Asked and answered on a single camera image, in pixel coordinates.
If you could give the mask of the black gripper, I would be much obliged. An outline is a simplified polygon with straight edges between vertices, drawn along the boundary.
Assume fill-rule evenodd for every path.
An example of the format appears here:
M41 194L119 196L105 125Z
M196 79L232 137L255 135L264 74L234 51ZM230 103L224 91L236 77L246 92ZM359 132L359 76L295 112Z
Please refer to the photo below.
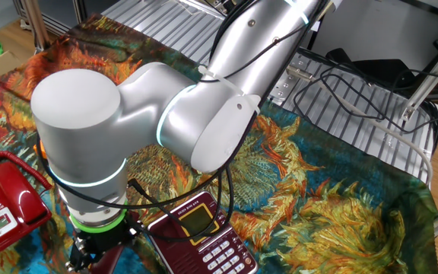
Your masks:
M135 244L142 234L141 224L129 226L123 220L99 228L80 225L65 268L68 272L81 272L90 264L88 253L105 253L129 241Z

